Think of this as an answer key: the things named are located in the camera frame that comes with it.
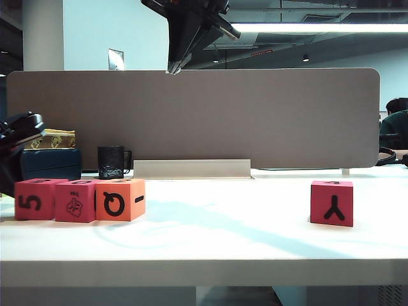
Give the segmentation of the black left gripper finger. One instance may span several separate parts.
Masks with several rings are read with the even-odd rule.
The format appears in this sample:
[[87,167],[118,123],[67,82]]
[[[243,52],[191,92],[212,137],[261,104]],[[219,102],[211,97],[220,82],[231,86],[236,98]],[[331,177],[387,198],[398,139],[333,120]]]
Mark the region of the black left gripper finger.
[[21,157],[24,146],[1,149],[1,193],[15,196],[15,183],[23,180]]

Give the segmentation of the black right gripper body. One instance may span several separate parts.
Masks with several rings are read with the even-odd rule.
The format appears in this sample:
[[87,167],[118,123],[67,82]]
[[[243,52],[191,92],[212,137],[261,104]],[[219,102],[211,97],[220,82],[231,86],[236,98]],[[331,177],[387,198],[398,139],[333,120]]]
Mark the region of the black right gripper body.
[[201,27],[208,29],[211,26],[222,31],[233,40],[240,37],[240,31],[236,30],[225,16],[230,10],[229,1],[142,1],[142,4],[154,12],[160,14],[168,21],[171,11],[193,11],[203,15],[204,21]]

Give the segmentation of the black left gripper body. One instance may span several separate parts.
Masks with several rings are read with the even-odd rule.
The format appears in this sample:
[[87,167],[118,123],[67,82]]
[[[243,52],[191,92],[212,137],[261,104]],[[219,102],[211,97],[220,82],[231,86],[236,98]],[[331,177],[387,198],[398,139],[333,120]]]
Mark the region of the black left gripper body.
[[27,112],[1,121],[1,150],[11,149],[41,137],[45,124],[40,114]]

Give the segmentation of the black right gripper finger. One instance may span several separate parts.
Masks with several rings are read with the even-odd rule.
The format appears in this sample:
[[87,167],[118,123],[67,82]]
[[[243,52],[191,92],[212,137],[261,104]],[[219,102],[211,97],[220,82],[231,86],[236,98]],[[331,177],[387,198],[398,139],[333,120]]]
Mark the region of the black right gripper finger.
[[193,11],[171,11],[168,16],[168,73],[178,73],[192,58],[204,17]]
[[207,46],[213,44],[215,40],[222,36],[222,31],[211,26],[208,29],[201,27],[193,36],[184,34],[182,37],[182,59],[180,60],[180,69],[191,61],[197,53],[201,52]]

